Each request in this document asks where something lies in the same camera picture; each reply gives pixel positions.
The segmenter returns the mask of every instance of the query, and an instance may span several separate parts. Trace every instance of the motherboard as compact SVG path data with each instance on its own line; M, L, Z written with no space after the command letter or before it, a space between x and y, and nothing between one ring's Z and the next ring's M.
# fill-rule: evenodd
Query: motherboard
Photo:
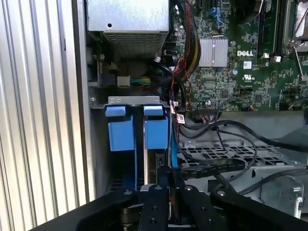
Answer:
M278 4L280 1L265 0L261 12L244 23L234 22L237 14L234 1L218 0L214 7L209 2L191 0L202 49L199 66L191 75L191 110L216 109L220 102L232 96L249 102L255 111L305 110L304 103L292 105L308 97L308 53L299 46L298 50L286 49L283 34L292 38L298 32L298 21L303 17L302 23L306 21L308 2L300 1L300 15L296 8L299 3L294 0L285 1L293 4L287 10ZM290 26L283 32L286 23ZM181 57L185 31L180 20L174 23L174 40ZM295 42L302 45L304 41L305 38L300 38ZM241 102L233 102L225 110L249 109Z

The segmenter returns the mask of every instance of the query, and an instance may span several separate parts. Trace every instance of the dell logo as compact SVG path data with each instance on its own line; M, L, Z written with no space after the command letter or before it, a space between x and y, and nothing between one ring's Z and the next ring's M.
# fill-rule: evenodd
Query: dell logo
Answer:
M252 51L237 51L237 56L253 57L254 54L252 53Z

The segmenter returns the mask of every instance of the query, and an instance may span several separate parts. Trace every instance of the green circuit board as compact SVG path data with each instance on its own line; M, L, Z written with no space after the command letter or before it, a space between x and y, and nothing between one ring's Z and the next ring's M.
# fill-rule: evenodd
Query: green circuit board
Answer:
M192 110L199 107L215 109L220 102L231 96L238 96L251 103L255 111L288 110L293 102L308 97L308 81L302 81L298 64L294 55L284 56L280 63L273 59L257 57L258 42L262 43L262 52L271 52L274 46L274 29L276 26L276 9L274 1L265 10L265 27L262 29L263 41L259 39L258 17L244 25L232 23L232 5L228 0L218 2L221 20L224 22L221 38L228 39L227 67L198 67L191 76L192 81ZM213 36L215 25L208 16L208 8L199 10L196 6L195 22L200 38ZM184 53L185 32L176 21L176 45L179 56ZM238 51L252 51L253 56L238 56ZM299 60L303 73L308 72L308 56L300 54ZM302 104L294 110L305 110ZM241 111L243 104L230 103L226 111Z

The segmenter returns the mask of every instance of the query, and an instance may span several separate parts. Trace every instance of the chip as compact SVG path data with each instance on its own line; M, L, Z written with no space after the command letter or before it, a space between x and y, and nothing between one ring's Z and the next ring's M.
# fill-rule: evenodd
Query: chip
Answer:
M223 99L226 99L228 97L228 95L229 95L229 91L228 90L222 90L221 91L221 97Z
M260 103L260 102L262 102L262 95L255 95L255 102L256 103Z

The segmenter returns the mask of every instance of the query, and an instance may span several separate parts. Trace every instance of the heatsink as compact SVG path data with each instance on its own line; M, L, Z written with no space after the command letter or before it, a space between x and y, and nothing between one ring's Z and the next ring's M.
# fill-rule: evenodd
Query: heatsink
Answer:
M228 65L228 39L202 38L199 67L226 67Z
M169 0L88 0L88 30L100 31L122 58L151 58L169 32Z

